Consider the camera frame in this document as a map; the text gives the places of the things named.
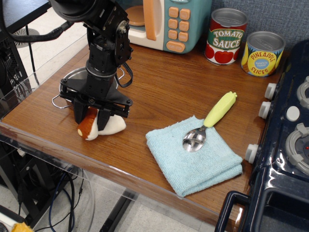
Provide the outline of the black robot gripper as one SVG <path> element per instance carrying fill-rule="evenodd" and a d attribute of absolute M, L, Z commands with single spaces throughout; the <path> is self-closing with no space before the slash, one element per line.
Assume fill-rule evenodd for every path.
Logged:
<path fill-rule="evenodd" d="M 115 74 L 116 72 L 101 73 L 99 76 L 95 76 L 87 70 L 86 84 L 81 87 L 81 91 L 73 101 L 74 118 L 77 124 L 83 121 L 89 107 L 99 110 L 97 118 L 99 131 L 105 129 L 110 116 L 128 117 L 133 100 L 122 93 L 122 96 L 126 97 L 126 102 L 122 102 L 121 105 L 106 100 L 107 92 L 112 85 Z"/>

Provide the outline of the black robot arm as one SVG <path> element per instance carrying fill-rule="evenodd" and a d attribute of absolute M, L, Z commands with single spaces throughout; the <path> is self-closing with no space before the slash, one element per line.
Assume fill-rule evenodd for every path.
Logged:
<path fill-rule="evenodd" d="M 128 117 L 133 101 L 120 93 L 120 87 L 128 87 L 133 80 L 120 84 L 117 71 L 124 67 L 130 77 L 133 72 L 126 63 L 133 49 L 128 38 L 129 19 L 125 10 L 114 0 L 52 0 L 51 6 L 65 23 L 46 35 L 17 36 L 10 33 L 0 17 L 0 29 L 15 42 L 45 42 L 58 38 L 76 22 L 87 28 L 90 49 L 81 78 L 65 77 L 60 81 L 60 96 L 71 101 L 75 121 L 78 124 L 90 108 L 96 108 L 98 130 L 106 127 L 111 116 Z"/>

